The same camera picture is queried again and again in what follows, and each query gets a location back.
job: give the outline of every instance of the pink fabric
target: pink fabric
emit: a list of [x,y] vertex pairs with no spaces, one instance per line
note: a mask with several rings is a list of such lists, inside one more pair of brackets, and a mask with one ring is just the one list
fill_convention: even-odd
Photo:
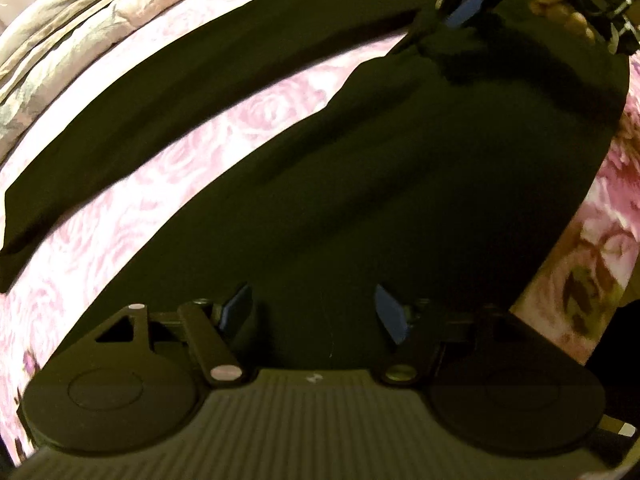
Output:
[[[0,170],[0,190],[121,74],[247,1],[184,0],[119,43],[36,121]],[[384,56],[401,38],[395,34],[326,60],[212,118],[71,214],[46,238],[12,290],[0,296],[0,436],[14,460],[20,447],[25,455],[33,451],[15,415],[21,392],[136,251],[199,190],[277,133],[322,109],[361,62]],[[631,63],[625,115],[609,155],[575,219],[513,308],[580,362],[600,338],[638,256],[640,64]],[[580,334],[575,317],[584,298],[596,308],[583,315],[588,330]]]

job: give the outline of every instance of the ribbed panel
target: ribbed panel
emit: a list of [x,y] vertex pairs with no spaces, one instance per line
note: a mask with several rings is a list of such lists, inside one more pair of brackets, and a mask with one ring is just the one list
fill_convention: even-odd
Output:
[[586,450],[518,460],[474,449],[418,393],[379,386],[367,371],[262,370],[249,386],[211,394],[158,446],[109,459],[43,448],[12,480],[573,480],[603,468]]

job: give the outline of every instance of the mattress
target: mattress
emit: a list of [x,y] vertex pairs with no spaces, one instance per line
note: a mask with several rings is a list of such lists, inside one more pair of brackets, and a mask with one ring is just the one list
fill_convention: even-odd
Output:
[[[112,0],[93,16],[123,1]],[[0,105],[0,118],[9,109],[11,95],[22,96],[22,101],[18,99],[22,108],[0,123],[5,128],[0,137],[6,134],[7,139],[2,144],[0,138],[0,156],[6,156],[0,170],[2,193],[119,76],[187,32],[250,0],[179,0],[175,5],[166,0],[170,2],[166,7],[172,6],[164,11],[159,10],[162,6],[154,7],[157,0],[133,1],[129,1],[135,9],[132,16],[146,18],[126,20],[135,25],[106,42],[96,41],[88,31],[118,27],[121,17],[112,10],[113,21],[100,22],[97,29],[87,25],[89,17],[65,33],[75,36],[75,48],[67,47],[65,52],[75,50],[79,57],[64,64],[63,76],[53,70],[59,64],[56,53],[63,50],[58,42],[41,51],[26,69],[26,78],[9,82],[12,87]],[[56,30],[71,21],[58,24]],[[42,35],[37,44],[48,38],[42,30],[32,32]],[[324,60],[238,103],[69,212],[57,225],[9,293],[0,296],[0,436],[16,463],[33,452],[15,413],[21,393],[106,284],[197,192],[267,140],[322,109],[360,63],[384,56],[403,36],[404,31],[398,31]],[[9,75],[27,54],[18,56],[20,61]],[[7,76],[1,81],[6,84]],[[640,57],[633,56],[625,111],[609,153],[584,203],[512,307],[512,312],[581,363],[618,306],[638,257],[639,92]],[[9,123],[18,126],[11,130]]]

